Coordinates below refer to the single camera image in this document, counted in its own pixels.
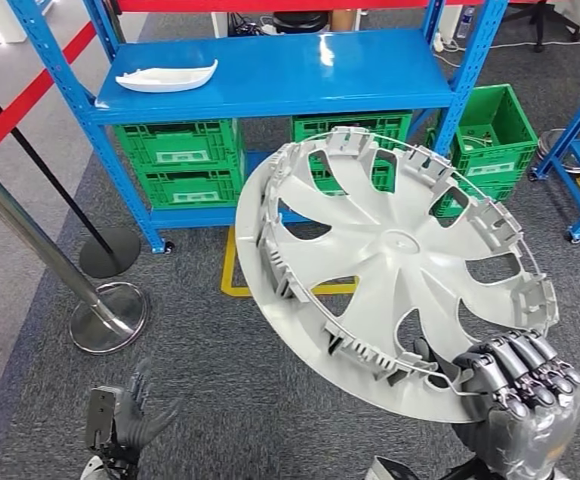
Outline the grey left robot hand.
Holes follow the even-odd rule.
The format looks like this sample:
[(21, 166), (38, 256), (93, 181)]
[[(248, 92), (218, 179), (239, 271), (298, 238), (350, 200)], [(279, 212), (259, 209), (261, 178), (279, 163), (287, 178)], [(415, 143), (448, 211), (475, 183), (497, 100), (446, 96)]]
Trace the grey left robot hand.
[(147, 417), (145, 407), (153, 385), (149, 358), (140, 360), (128, 382), (116, 393), (114, 421), (117, 444), (133, 454), (141, 452), (174, 422), (180, 413), (182, 399), (153, 417)]

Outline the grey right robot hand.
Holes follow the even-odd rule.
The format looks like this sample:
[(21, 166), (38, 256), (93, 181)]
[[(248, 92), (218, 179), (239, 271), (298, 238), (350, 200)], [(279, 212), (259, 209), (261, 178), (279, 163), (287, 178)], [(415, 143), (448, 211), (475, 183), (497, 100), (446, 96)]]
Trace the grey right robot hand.
[(452, 364), (473, 417), (452, 428), (483, 478), (553, 479), (580, 425), (580, 371), (536, 329), (504, 330)]

